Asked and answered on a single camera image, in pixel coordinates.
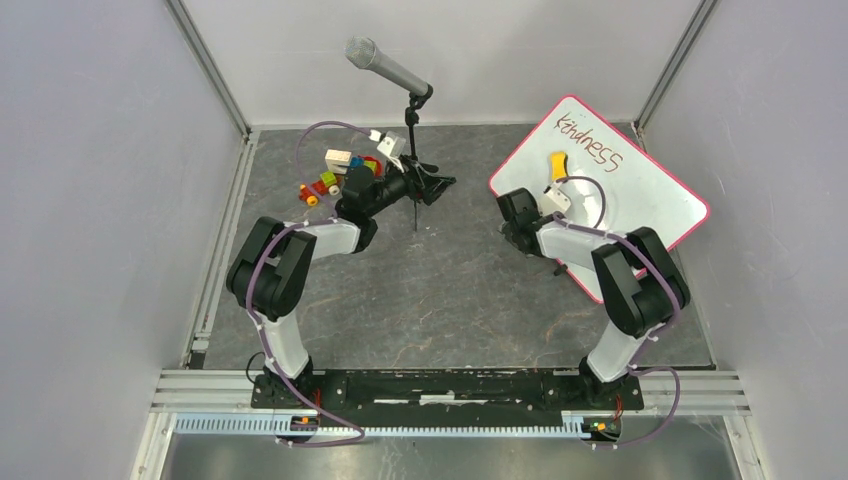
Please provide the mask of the yellow bone-shaped eraser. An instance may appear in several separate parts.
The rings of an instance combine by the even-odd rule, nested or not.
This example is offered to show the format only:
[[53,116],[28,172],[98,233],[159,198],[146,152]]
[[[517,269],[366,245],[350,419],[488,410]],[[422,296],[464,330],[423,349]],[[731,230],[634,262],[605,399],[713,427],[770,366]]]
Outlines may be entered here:
[[550,166],[550,178],[552,182],[562,180],[568,176],[568,155],[564,151],[556,151],[548,156]]

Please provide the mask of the pink framed whiteboard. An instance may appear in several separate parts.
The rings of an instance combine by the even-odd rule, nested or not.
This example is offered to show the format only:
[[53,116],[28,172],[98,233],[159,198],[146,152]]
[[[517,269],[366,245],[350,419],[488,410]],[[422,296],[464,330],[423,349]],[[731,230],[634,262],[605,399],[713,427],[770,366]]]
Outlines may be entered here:
[[[568,155],[568,176],[552,182],[548,156],[556,151]],[[567,220],[616,233],[647,226],[668,249],[710,215],[700,196],[575,95],[563,97],[489,179],[494,195],[525,188],[537,205],[548,186],[571,199]]]

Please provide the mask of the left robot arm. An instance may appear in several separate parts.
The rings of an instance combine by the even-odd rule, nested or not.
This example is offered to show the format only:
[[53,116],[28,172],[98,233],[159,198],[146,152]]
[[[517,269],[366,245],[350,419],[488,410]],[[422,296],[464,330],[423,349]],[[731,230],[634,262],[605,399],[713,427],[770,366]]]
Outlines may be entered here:
[[365,166],[350,170],[329,219],[286,224],[260,218],[229,268],[226,288],[251,318],[264,372],[290,407],[306,405],[316,389],[296,314],[312,263],[364,251],[378,231],[377,214],[404,198],[431,205],[456,182],[435,165],[401,163],[381,176]]

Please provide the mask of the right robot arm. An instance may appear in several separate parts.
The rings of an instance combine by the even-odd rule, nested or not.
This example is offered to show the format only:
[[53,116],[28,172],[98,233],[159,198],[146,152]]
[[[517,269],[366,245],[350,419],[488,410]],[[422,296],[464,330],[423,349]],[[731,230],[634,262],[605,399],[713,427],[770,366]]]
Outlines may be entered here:
[[577,392],[602,408],[633,370],[643,345],[677,319],[691,301],[684,276],[658,233],[639,227],[617,234],[542,215],[535,198],[520,188],[496,198],[502,234],[519,251],[579,265],[596,275],[609,317],[601,339],[578,367]]

